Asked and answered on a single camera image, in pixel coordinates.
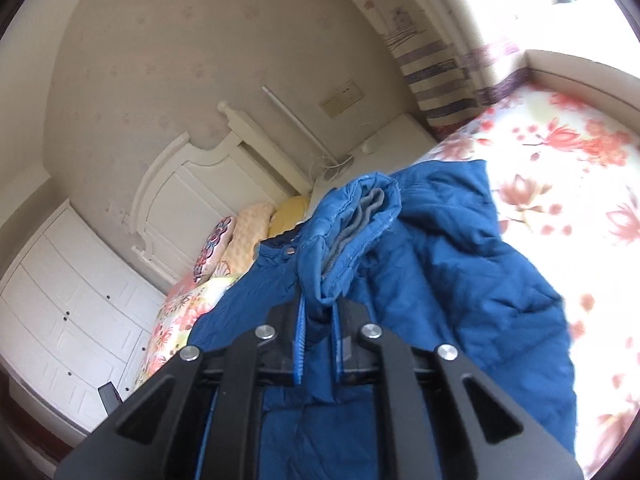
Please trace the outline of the white lamp pole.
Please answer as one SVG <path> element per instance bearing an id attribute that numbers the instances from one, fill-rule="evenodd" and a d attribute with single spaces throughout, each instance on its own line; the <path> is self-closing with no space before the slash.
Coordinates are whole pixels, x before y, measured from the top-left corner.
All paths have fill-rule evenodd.
<path id="1" fill-rule="evenodd" d="M 324 144 L 318 136 L 316 136 L 307 125 L 283 102 L 271 89 L 267 86 L 262 86 L 262 92 L 270 99 L 271 102 L 294 124 L 297 128 L 306 136 L 306 138 L 314 144 L 321 153 L 329 159 L 332 166 L 341 167 L 346 165 L 350 161 L 350 157 L 343 157 L 338 159 Z"/>

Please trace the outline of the peach textured pillow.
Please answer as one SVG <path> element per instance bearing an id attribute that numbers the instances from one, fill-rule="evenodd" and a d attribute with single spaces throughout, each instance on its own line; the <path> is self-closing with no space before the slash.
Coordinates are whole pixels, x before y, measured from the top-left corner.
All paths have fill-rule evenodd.
<path id="1" fill-rule="evenodd" d="M 268 237 L 273 213 L 274 207 L 268 202 L 254 204 L 239 213 L 214 276 L 242 275 L 248 271 L 255 261 L 259 243 Z"/>

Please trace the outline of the yellow pillow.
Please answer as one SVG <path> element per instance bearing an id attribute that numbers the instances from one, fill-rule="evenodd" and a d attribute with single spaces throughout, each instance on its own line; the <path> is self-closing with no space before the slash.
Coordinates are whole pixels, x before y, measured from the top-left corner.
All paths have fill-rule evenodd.
<path id="1" fill-rule="evenodd" d="M 294 229 L 305 220 L 308 207 L 306 196 L 294 196 L 286 200 L 271 217 L 268 237 L 276 237 Z"/>

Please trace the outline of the blue puffer jacket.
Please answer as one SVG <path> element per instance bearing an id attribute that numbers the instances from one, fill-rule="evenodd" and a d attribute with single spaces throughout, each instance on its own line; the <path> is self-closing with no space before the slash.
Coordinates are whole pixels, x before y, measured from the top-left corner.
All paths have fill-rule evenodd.
<path id="1" fill-rule="evenodd" d="M 202 315 L 190 343 L 224 348 L 294 301 L 302 382 L 264 401 L 259 477 L 372 479 L 373 396 L 334 376 L 334 304 L 346 298 L 413 347 L 461 350 L 564 448 L 576 434 L 574 366 L 561 296 L 500 236 L 484 162 L 421 162 L 367 174 L 321 201 Z"/>

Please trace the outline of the white wooden headboard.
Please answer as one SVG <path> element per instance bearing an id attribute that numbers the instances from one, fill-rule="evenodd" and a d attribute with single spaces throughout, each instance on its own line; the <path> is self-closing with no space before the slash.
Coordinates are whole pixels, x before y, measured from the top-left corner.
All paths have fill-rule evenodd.
<path id="1" fill-rule="evenodd" d="M 229 133 L 203 150 L 183 133 L 169 143 L 143 176 L 129 217 L 142 244 L 132 250 L 169 285 L 192 269 L 216 223 L 248 206 L 279 206 L 307 195 L 314 184 L 242 110 L 218 103 Z"/>

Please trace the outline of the striped curtain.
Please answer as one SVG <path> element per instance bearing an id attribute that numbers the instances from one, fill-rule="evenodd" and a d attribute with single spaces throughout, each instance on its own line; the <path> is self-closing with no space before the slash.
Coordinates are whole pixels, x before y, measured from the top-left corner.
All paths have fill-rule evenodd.
<path id="1" fill-rule="evenodd" d="M 427 129 L 442 140 L 529 80 L 517 47 L 484 44 L 459 53 L 423 29 L 388 42 Z"/>

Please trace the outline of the floral bed sheet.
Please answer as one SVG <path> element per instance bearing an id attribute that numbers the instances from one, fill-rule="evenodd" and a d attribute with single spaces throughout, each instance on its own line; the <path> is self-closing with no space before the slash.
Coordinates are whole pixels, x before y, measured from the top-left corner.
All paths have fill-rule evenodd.
<path id="1" fill-rule="evenodd" d="M 639 140 L 566 94 L 529 84 L 437 144 L 424 160 L 486 162 L 503 239 L 560 293 L 572 338 L 575 452 L 600 479 L 639 411 Z M 241 275 L 194 283 L 158 312 L 137 382 L 186 344 Z"/>

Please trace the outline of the white wardrobe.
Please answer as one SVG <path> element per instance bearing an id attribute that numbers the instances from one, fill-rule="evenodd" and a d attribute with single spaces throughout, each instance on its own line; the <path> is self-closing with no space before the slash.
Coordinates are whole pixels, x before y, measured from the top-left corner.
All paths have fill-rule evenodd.
<path id="1" fill-rule="evenodd" d="M 134 381 L 164 295 L 62 203 L 1 280 L 1 357 L 12 377 L 77 431 L 106 413 L 98 389 L 122 398 Z"/>

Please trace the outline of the white bedside table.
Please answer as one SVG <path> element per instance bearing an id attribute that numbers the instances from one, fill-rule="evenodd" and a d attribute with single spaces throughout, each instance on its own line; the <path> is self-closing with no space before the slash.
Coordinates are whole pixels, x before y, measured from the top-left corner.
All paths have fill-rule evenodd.
<path id="1" fill-rule="evenodd" d="M 373 133 L 347 155 L 348 162 L 337 170 L 326 170 L 314 182 L 307 216 L 332 188 L 370 172 L 392 174 L 415 164 L 437 145 L 437 140 L 411 115 L 401 114 Z"/>

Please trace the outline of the beige wall switch panel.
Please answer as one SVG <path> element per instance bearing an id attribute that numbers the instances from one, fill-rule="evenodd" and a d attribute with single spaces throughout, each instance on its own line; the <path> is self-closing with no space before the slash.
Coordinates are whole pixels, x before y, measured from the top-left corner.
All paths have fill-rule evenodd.
<path id="1" fill-rule="evenodd" d="M 363 91 L 355 81 L 347 81 L 340 88 L 320 103 L 321 109 L 329 116 L 335 118 L 344 113 L 349 107 L 356 104 L 364 97 Z"/>

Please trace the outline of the colourful patterned pillow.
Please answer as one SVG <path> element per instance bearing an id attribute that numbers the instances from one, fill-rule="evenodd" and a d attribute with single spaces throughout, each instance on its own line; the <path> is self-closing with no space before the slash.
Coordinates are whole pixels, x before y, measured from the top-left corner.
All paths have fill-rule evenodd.
<path id="1" fill-rule="evenodd" d="M 201 283 L 201 281 L 213 274 L 216 265 L 230 243 L 235 223 L 235 217 L 224 217 L 218 221 L 213 231 L 209 233 L 194 263 L 192 270 L 194 283 Z"/>

